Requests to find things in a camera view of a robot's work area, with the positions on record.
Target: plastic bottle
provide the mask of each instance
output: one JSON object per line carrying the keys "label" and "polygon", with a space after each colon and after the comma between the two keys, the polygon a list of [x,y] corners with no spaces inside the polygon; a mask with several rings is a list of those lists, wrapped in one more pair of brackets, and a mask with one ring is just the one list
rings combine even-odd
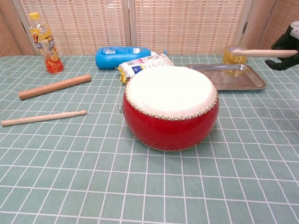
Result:
{"label": "plastic bottle", "polygon": [[240,45],[229,45],[224,49],[222,61],[225,64],[245,64],[247,61],[246,56],[235,56],[232,54],[233,50],[240,49],[240,50],[247,50]]}
{"label": "plastic bottle", "polygon": [[115,69],[123,62],[152,55],[156,53],[147,48],[111,46],[98,49],[95,62],[99,69]]}
{"label": "plastic bottle", "polygon": [[56,52],[50,27],[43,22],[38,12],[29,13],[29,17],[32,20],[30,33],[43,56],[47,71],[51,74],[63,71],[64,65]]}

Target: wall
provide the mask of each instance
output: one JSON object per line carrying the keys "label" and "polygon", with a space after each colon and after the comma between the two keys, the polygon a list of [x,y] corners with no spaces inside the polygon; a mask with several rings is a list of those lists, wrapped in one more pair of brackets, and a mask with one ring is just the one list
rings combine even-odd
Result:
{"label": "wall", "polygon": [[20,17],[11,0],[0,0],[0,56],[34,55]]}
{"label": "wall", "polygon": [[[143,46],[158,53],[165,49],[170,54],[219,54],[227,45],[238,43],[245,21],[241,44],[269,49],[292,21],[299,20],[298,0],[14,2],[27,28],[28,14],[40,12],[61,55],[94,55],[98,48],[111,45]],[[246,17],[249,2],[252,8]],[[13,0],[0,0],[0,6],[0,56],[34,55]]]}
{"label": "wall", "polygon": [[261,38],[261,49],[270,49],[271,45],[286,31],[290,23],[299,21],[298,0],[278,0],[268,27]]}

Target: red drum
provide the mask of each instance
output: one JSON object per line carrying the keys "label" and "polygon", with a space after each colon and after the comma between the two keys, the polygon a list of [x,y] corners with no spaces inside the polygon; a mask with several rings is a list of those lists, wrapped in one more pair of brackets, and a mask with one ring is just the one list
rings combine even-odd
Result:
{"label": "red drum", "polygon": [[130,131],[159,150],[183,150],[199,144],[211,132],[218,111],[213,83],[187,67],[142,70],[128,81],[123,96],[123,114]]}

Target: rolling pin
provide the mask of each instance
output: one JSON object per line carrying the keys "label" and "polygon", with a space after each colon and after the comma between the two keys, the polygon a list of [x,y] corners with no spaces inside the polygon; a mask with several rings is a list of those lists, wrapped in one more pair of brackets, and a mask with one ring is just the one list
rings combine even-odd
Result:
{"label": "rolling pin", "polygon": [[61,82],[52,83],[52,84],[37,87],[37,88],[31,89],[31,90],[19,92],[19,98],[22,100],[28,99],[31,97],[36,97],[39,95],[43,95],[45,93],[54,92],[56,90],[61,90],[61,89],[64,89],[64,88],[67,88],[70,86],[78,85],[81,83],[86,83],[89,81],[91,81],[91,77],[89,74],[87,74],[84,76],[79,76],[76,78],[71,78],[71,79],[61,81]]}
{"label": "rolling pin", "polygon": [[240,50],[232,51],[235,56],[252,56],[252,57],[291,57],[297,54],[296,50]]}
{"label": "rolling pin", "polygon": [[56,114],[29,117],[29,118],[4,120],[1,122],[1,125],[2,126],[19,125],[19,124],[32,123],[32,122],[45,121],[45,120],[70,118],[70,117],[75,117],[78,115],[86,115],[86,114],[87,111],[63,112],[63,113],[56,113]]}

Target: blue plastic bottle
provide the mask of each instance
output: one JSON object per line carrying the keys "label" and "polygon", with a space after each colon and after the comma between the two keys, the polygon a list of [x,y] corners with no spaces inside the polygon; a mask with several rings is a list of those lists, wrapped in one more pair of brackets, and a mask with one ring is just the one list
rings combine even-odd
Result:
{"label": "blue plastic bottle", "polygon": [[156,53],[147,48],[111,46],[98,49],[95,63],[99,69],[115,69],[123,62],[151,55]]}

